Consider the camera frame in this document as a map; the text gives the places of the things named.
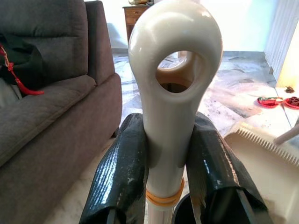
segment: sofa cushion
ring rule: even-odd
[[[95,88],[88,75],[56,82],[0,110],[0,166]]]
[[[0,32],[37,46],[47,76],[87,74],[88,25],[83,0],[1,0]]]

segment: beige plastic dustpan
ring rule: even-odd
[[[224,137],[251,175],[274,224],[299,224],[299,148],[282,143],[298,130],[275,138],[237,123]]]

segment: wooden cabinet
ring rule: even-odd
[[[147,10],[149,7],[150,6],[147,6],[147,5],[123,7],[125,10],[128,41],[130,39],[132,30],[133,30],[134,25],[136,24],[137,20],[142,15],[142,13],[144,13],[145,10]]]

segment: white wall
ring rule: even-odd
[[[101,0],[104,5],[112,48],[128,48],[125,14],[122,7],[128,0]]]
[[[297,29],[299,0],[278,0],[278,8],[265,48],[265,58],[269,66],[273,68],[273,76],[276,80],[283,67],[295,29]]]
[[[127,0],[102,0],[112,48],[127,48],[123,6]],[[224,50],[264,51],[277,0],[201,0],[220,27]]]
[[[264,51],[277,0],[201,0],[216,19],[224,50]]]
[[[299,51],[299,24],[297,23],[290,47],[287,51],[284,64],[279,74],[277,87],[290,86],[299,90],[298,76],[298,51]]]

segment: black fabric wrap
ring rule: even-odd
[[[143,224],[147,151],[142,115],[130,114],[96,170],[80,224],[106,223],[109,209],[121,223]]]
[[[232,188],[243,190],[252,208],[267,210],[244,165],[201,113],[195,118],[186,168],[193,212],[201,214],[202,223],[212,223],[211,211],[220,199],[215,195]]]

